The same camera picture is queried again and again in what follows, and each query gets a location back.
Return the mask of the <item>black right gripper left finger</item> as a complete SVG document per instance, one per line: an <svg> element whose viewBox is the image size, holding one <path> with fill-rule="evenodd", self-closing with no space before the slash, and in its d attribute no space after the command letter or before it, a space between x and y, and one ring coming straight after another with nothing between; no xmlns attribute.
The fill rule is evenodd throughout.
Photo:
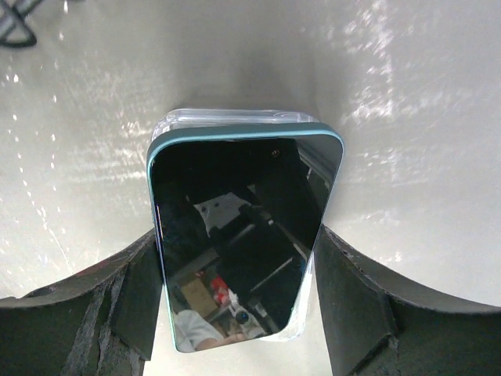
<svg viewBox="0 0 501 376"><path fill-rule="evenodd" d="M156 237L74 275L1 300L3 375L141 375L162 290Z"/></svg>

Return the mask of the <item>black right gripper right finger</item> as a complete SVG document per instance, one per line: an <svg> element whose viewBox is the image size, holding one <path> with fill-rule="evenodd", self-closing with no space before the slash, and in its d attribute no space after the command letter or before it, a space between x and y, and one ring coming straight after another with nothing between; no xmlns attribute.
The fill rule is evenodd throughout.
<svg viewBox="0 0 501 376"><path fill-rule="evenodd" d="M423 286L327 227L315 274L334 375L498 375L500 309Z"/></svg>

